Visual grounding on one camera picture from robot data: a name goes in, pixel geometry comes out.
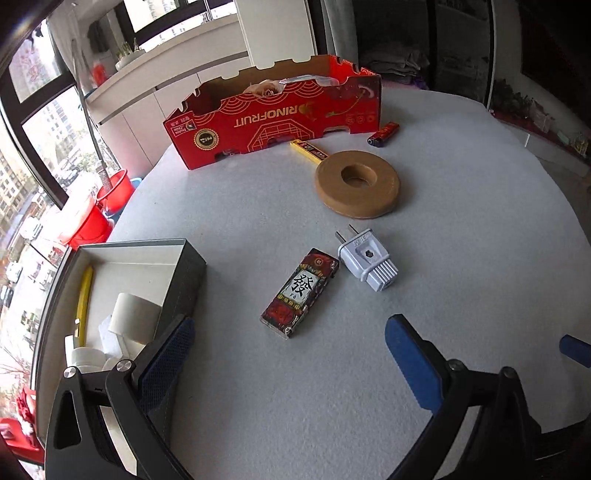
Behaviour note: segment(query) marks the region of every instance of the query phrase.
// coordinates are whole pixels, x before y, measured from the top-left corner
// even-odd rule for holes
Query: white plug
[[[336,238],[342,243],[337,252],[339,259],[355,277],[369,283],[374,291],[382,291],[394,281],[398,269],[371,228],[361,233],[351,225],[349,229],[354,234],[349,240],[336,232]]]

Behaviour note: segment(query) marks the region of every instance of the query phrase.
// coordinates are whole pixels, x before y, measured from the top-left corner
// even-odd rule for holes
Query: fruit box
[[[300,75],[332,77],[339,85],[320,86],[315,80],[288,83],[281,93],[257,97],[243,93],[263,80]],[[281,141],[310,140],[325,132],[352,134],[379,128],[381,78],[333,55],[308,61],[283,60],[259,70],[241,70],[230,79],[218,77],[202,84],[164,121],[189,170],[214,163],[226,155],[249,153]]]

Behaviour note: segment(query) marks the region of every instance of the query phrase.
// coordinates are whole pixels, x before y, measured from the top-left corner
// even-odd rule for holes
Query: gray tablecloth
[[[394,313],[447,358],[517,369],[544,430],[591,410],[591,374],[558,351],[565,333],[591,340],[591,247],[561,191],[482,105],[383,97],[382,121],[402,125],[385,148],[344,132],[313,143],[396,168],[398,208],[354,225],[374,229],[400,274],[374,293],[343,266],[288,341],[259,315],[310,248],[336,254],[350,220],[287,144],[194,171],[171,147],[115,227],[111,241],[185,237],[208,264],[172,430],[196,478],[390,474],[430,418],[385,345]]]

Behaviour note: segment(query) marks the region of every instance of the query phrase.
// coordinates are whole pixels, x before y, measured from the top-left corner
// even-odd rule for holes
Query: silver bolt
[[[131,368],[131,360],[122,360],[117,364],[117,370],[119,372],[127,372]]]
[[[516,378],[517,372],[511,367],[503,367],[503,375],[505,375],[507,378]]]
[[[64,377],[70,378],[76,375],[76,369],[74,367],[68,367],[64,370]]]
[[[466,369],[466,365],[464,365],[461,360],[457,360],[455,358],[448,360],[447,364],[449,365],[449,368],[451,368],[454,372]]]

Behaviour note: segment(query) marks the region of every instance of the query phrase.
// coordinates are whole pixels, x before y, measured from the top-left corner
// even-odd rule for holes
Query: red bucket
[[[105,211],[115,213],[121,210],[134,194],[134,186],[131,184],[127,170],[119,170],[111,177],[113,189],[105,193],[105,188],[101,187],[96,194],[96,201],[103,205]]]
[[[74,250],[81,245],[105,243],[113,231],[114,222],[103,215],[94,198],[77,199],[76,203],[72,200],[70,198],[62,210],[67,226],[59,235],[60,243]]]

